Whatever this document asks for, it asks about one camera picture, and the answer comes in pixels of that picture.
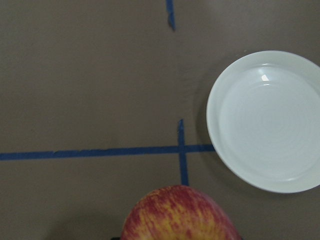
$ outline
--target vertical blue tape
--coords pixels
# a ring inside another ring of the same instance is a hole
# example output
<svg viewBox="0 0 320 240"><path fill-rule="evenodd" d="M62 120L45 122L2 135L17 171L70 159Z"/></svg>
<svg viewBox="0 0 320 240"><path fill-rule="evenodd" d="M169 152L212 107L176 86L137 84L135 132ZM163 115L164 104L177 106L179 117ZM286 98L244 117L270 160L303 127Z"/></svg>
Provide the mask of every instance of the vertical blue tape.
<svg viewBox="0 0 320 240"><path fill-rule="evenodd" d="M176 30L174 1L166 0L166 10L168 12L168 23L173 31Z"/></svg>
<svg viewBox="0 0 320 240"><path fill-rule="evenodd" d="M179 150L181 184L189 186L187 156L186 156L186 147L185 147L185 128L184 128L183 119L179 121L179 125L178 125L178 150Z"/></svg>

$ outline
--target horizontal blue tape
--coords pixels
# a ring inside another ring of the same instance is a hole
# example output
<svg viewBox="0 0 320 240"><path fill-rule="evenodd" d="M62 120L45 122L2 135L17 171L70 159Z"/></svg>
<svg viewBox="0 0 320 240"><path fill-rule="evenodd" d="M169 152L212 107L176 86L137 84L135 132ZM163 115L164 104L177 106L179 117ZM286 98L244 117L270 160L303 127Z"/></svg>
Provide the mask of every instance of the horizontal blue tape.
<svg viewBox="0 0 320 240"><path fill-rule="evenodd" d="M186 153L211 152L212 145L185 145ZM33 151L0 153L0 161L30 159L61 159L144 154L178 154L178 146L129 147L91 150Z"/></svg>

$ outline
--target red apple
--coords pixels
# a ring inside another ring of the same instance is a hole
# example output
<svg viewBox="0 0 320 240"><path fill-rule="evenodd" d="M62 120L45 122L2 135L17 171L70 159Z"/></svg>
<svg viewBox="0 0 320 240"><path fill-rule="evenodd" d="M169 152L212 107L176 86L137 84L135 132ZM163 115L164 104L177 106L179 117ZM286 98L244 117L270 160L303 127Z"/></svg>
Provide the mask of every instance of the red apple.
<svg viewBox="0 0 320 240"><path fill-rule="evenodd" d="M125 220L121 240L241 240L224 211L206 194L167 186L142 198Z"/></svg>

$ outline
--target gray surface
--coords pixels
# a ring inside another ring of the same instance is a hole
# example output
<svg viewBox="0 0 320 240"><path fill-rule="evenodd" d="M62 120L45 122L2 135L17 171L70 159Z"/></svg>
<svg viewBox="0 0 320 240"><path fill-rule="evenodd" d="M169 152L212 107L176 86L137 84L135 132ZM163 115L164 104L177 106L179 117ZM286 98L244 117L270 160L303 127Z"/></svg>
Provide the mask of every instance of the gray surface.
<svg viewBox="0 0 320 240"><path fill-rule="evenodd" d="M209 144L205 108L236 59L282 50L320 65L319 1L20 1L0 8L0 153ZM215 153L188 154L190 184L245 240L316 240L320 188L252 187ZM179 183L176 154L0 162L6 240L109 239L149 191Z"/></svg>

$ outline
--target dish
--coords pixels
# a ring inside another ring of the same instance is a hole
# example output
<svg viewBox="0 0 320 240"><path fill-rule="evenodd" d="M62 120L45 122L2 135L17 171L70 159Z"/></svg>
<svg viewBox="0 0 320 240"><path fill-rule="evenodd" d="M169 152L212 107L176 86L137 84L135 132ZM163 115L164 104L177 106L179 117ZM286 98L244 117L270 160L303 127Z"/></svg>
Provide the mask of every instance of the dish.
<svg viewBox="0 0 320 240"><path fill-rule="evenodd" d="M284 51L229 65L206 109L211 142L247 183L276 193L320 185L320 67Z"/></svg>

